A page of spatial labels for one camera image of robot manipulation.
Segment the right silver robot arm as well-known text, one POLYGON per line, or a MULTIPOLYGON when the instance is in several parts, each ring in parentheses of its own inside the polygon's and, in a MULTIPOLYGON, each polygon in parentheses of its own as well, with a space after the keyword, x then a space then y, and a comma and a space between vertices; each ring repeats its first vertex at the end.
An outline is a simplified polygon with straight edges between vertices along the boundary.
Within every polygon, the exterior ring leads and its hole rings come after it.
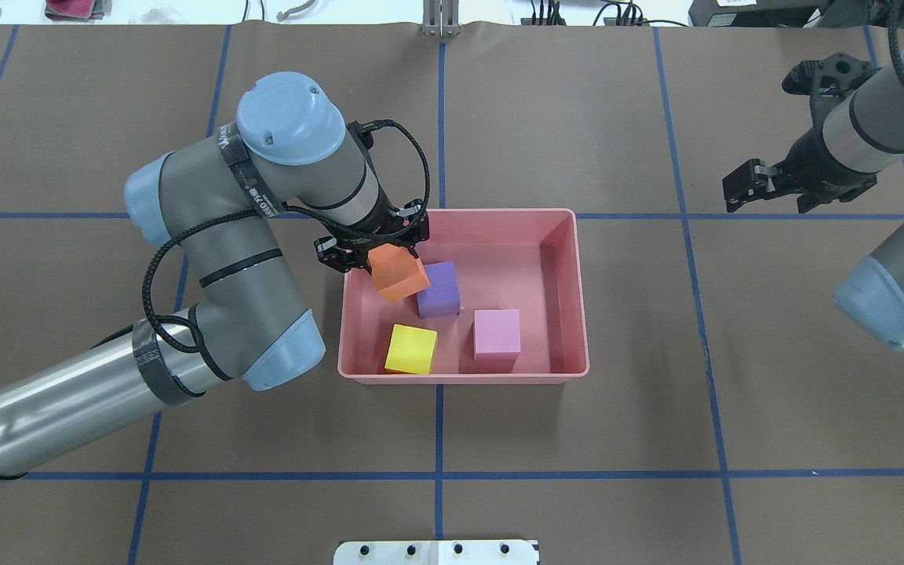
MULTIPOLYGON (((864 196, 889 170, 904 176, 903 15, 880 62, 834 53, 790 68, 782 89, 806 97, 811 125, 775 164, 749 159, 722 181, 729 213, 793 197, 796 211, 864 196)), ((881 344, 904 352, 904 221, 833 291, 833 303, 881 344)))

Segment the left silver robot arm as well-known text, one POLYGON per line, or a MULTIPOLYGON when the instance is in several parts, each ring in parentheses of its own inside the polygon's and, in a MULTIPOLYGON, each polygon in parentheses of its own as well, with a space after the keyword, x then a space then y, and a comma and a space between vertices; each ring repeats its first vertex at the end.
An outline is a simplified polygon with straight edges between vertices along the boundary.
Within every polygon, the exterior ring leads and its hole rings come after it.
POLYGON ((0 489, 46 462, 239 379, 266 391, 323 361, 326 344, 272 229, 298 215, 336 272, 367 254, 415 254, 432 193, 422 144, 395 119, 349 121, 315 79, 259 78, 208 138, 123 188, 155 252, 141 315, 96 346, 0 388, 0 489))

